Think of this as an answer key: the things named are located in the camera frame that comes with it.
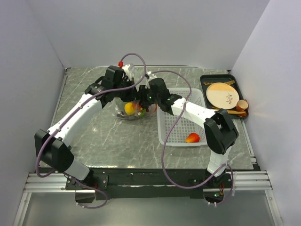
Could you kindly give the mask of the orange carrot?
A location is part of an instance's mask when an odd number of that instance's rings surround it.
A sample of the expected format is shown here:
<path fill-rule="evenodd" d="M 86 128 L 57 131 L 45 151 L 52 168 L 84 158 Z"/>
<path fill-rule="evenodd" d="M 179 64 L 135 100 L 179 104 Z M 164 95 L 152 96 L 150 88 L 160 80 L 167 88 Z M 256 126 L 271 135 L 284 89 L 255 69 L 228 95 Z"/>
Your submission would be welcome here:
<path fill-rule="evenodd" d="M 146 112 L 147 110 L 145 108 L 141 107 L 140 105 L 136 105 L 136 114 L 138 117 L 143 117 Z"/>

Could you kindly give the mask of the clear zip top bag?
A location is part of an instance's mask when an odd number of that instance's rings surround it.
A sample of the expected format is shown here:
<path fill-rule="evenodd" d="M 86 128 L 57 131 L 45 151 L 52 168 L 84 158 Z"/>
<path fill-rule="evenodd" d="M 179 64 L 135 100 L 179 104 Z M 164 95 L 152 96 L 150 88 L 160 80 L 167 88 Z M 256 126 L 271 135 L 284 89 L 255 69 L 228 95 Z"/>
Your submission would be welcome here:
<path fill-rule="evenodd" d="M 152 114 L 154 114 L 158 106 L 157 104 L 152 104 L 148 107 L 142 107 L 140 105 L 140 101 L 129 101 L 124 102 L 120 98 L 115 98 L 115 112 L 116 117 L 123 119 L 123 120 L 137 120 L 140 118 L 148 117 Z"/>

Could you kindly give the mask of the yellow bell pepper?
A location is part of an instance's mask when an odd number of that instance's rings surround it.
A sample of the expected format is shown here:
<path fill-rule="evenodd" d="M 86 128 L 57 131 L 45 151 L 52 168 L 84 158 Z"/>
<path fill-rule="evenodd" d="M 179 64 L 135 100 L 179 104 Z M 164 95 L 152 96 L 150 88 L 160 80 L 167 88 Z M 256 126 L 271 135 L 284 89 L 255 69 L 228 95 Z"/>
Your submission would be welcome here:
<path fill-rule="evenodd" d="M 133 102 L 128 102 L 124 106 L 124 111 L 127 115 L 133 115 L 135 114 L 135 106 L 136 104 Z"/>

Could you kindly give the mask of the green netted melon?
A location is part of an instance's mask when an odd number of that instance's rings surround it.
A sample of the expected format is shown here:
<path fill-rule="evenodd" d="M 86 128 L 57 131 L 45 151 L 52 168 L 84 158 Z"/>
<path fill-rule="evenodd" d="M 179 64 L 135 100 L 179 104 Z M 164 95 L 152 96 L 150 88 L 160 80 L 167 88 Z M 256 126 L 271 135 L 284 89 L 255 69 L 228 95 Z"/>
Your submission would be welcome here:
<path fill-rule="evenodd" d="M 130 120 L 131 115 L 128 115 L 125 112 L 125 105 L 127 104 L 127 102 L 122 101 L 120 98 L 116 98 L 114 101 L 116 117 L 123 120 Z"/>

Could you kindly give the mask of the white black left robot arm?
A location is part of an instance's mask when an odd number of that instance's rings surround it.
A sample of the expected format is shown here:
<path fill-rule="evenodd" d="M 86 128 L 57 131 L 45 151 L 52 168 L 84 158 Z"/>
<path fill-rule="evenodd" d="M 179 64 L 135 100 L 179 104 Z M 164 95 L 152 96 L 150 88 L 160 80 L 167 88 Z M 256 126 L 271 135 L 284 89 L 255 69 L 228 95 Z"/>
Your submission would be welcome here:
<path fill-rule="evenodd" d="M 93 185 L 93 171 L 75 159 L 69 146 L 85 123 L 113 99 L 125 102 L 138 99 L 134 70 L 133 64 L 109 66 L 105 75 L 86 88 L 78 103 L 59 122 L 46 131 L 36 132 L 35 170 L 39 177 L 43 176 L 39 171 L 40 162 L 43 162 L 54 171 L 76 178 L 83 189 Z"/>

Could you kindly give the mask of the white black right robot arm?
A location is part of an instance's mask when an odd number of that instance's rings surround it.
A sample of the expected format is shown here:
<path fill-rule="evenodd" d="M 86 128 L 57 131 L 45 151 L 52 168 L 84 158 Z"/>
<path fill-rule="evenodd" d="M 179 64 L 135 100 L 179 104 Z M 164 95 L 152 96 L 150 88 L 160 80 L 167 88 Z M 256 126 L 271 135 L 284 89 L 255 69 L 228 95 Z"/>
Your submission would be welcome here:
<path fill-rule="evenodd" d="M 163 112 L 177 117 L 166 135 L 163 147 L 166 147 L 169 135 L 181 118 L 204 129 L 206 143 L 211 149 L 206 182 L 210 187 L 217 187 L 222 182 L 230 149 L 238 138 L 238 130 L 228 112 L 224 109 L 211 110 L 190 102 L 187 97 L 171 93 L 162 78 L 154 78 L 147 85 L 141 85 L 138 94 L 142 106 L 157 104 Z"/>

